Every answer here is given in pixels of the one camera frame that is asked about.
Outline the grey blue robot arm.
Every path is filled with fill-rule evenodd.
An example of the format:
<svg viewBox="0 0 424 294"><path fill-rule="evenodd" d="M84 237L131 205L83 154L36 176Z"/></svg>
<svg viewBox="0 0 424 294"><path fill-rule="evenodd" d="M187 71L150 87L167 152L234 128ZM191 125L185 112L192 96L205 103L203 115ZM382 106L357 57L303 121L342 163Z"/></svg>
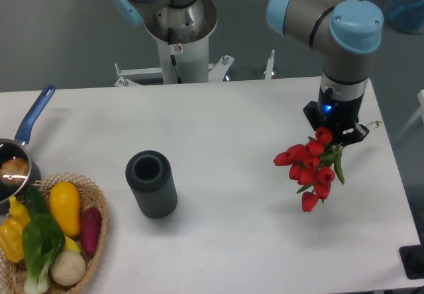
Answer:
<svg viewBox="0 0 424 294"><path fill-rule="evenodd" d="M211 0L111 0L121 16L144 25L156 40L166 84L221 81L223 62L209 64L209 36L217 25ZM368 0L269 0L268 26L325 57L319 96L304 108L313 128L325 126L337 144L362 141L368 128L358 112L384 16Z"/></svg>

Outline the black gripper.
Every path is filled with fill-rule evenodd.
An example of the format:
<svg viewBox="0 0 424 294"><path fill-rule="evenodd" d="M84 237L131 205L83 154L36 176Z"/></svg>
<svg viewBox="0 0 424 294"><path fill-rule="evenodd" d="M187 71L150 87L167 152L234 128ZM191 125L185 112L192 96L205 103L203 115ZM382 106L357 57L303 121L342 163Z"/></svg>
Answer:
<svg viewBox="0 0 424 294"><path fill-rule="evenodd" d="M317 101L309 102L303 112L312 129L326 127L332 132L342 132L340 145L362 142L370 130L358 123L358 113L366 89L366 81L343 84L321 81Z"/></svg>

